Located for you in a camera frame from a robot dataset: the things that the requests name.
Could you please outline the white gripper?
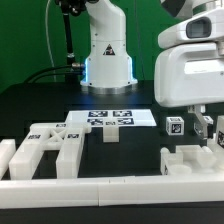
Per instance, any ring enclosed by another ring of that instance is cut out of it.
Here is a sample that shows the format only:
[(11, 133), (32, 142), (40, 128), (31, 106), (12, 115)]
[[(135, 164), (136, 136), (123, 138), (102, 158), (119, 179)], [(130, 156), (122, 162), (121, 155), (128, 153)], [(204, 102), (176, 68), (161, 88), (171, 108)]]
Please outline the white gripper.
[(224, 8), (199, 13), (158, 37), (163, 51), (155, 63), (156, 101), (164, 107), (188, 106), (194, 130), (208, 138), (204, 105), (224, 101)]

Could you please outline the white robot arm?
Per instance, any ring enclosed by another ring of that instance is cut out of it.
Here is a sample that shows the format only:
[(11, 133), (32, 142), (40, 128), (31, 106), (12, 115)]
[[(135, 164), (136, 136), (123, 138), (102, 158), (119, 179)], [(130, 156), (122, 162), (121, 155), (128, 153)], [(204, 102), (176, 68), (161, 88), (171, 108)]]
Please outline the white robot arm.
[[(155, 99), (163, 107), (186, 106), (196, 117), (198, 135), (208, 138), (205, 106), (224, 102), (224, 0), (159, 1), (181, 21), (158, 35), (163, 51), (155, 62)], [(116, 94), (135, 86), (124, 12), (110, 0), (87, 0), (86, 8), (91, 52), (82, 88)]]

